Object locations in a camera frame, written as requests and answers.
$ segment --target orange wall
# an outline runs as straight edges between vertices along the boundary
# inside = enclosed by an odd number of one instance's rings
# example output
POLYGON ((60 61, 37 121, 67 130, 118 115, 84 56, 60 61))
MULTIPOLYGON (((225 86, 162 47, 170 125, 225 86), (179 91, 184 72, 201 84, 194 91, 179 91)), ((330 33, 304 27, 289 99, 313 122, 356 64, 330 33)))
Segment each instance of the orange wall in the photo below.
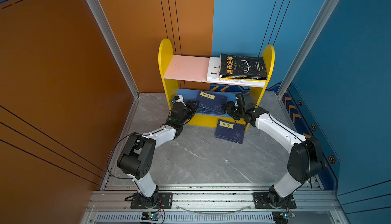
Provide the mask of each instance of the orange wall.
POLYGON ((78 223, 132 94, 85 0, 23 0, 0 18, 2 222, 78 223))
MULTIPOLYGON (((140 92, 163 92, 158 50, 210 57, 214 0, 99 0, 140 92)), ((197 86, 182 82, 181 87, 197 86)))

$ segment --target pink shelf board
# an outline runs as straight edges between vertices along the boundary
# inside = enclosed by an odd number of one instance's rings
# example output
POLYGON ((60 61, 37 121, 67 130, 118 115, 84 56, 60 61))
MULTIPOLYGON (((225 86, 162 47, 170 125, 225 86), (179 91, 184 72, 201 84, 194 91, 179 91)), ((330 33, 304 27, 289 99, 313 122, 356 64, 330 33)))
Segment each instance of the pink shelf board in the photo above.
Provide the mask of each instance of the pink shelf board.
POLYGON ((174 55, 164 74, 164 78, 209 83, 206 80, 208 66, 209 58, 174 55))

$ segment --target black mounting plate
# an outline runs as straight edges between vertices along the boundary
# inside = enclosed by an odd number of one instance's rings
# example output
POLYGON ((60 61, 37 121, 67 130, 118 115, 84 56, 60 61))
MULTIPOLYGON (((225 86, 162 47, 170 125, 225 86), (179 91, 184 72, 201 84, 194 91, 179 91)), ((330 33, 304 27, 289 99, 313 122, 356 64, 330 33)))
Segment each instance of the black mounting plate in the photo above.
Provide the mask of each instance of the black mounting plate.
MULTIPOLYGON (((274 208, 267 202, 267 195, 268 192, 258 192, 253 193, 253 200, 255 204, 256 209, 285 209, 286 207, 283 206, 281 208, 274 208)), ((293 195, 291 195, 288 198, 287 206, 289 209, 296 209, 296 202, 294 201, 293 195)))
MULTIPOLYGON (((159 193, 158 202, 159 202, 159 200, 161 200, 161 206, 163 207, 163 209, 165 209, 165 210, 171 209, 172 193, 159 193)), ((157 204, 153 208, 147 208, 147 207, 145 207, 145 205, 141 204, 140 195, 136 194, 132 198, 132 203, 130 205, 130 208, 135 209, 135 210, 146 210, 146 209, 151 210, 151 209, 159 209, 160 206, 157 204)))

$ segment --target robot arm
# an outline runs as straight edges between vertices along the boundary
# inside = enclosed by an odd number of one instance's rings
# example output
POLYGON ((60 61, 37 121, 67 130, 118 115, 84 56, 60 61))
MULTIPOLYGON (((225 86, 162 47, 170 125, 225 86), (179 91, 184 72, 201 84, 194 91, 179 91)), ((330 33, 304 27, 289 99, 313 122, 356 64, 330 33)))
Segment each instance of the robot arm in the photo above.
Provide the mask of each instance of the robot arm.
POLYGON ((323 170, 322 149, 318 139, 306 138, 276 120, 268 111, 255 107, 249 93, 236 95, 237 105, 229 101, 224 111, 233 119, 250 123, 280 143, 290 154, 288 172, 269 189, 269 203, 273 207, 286 204, 290 195, 308 179, 323 170))
POLYGON ((195 115, 198 104, 198 101, 188 101, 185 104, 181 95, 174 97, 171 115, 166 123, 152 132, 130 135, 118 157, 118 168, 136 184, 136 197, 148 208, 155 207, 159 192, 149 173, 154 151, 163 143, 179 136, 183 125, 195 115))

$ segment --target yellow label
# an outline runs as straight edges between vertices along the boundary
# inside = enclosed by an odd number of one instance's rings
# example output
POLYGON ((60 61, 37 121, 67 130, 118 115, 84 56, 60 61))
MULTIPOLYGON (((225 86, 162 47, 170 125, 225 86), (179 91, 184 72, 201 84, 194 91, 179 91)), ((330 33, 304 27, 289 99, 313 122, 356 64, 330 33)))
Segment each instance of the yellow label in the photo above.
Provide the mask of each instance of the yellow label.
POLYGON ((226 128, 233 128, 233 124, 226 123, 226 122, 223 122, 223 121, 220 121, 220 125, 221 126, 225 126, 226 128))
POLYGON ((212 95, 212 94, 207 94, 207 93, 204 93, 204 92, 201 92, 201 96, 204 96, 204 97, 207 97, 207 98, 210 98, 210 99, 215 99, 215 96, 212 95))

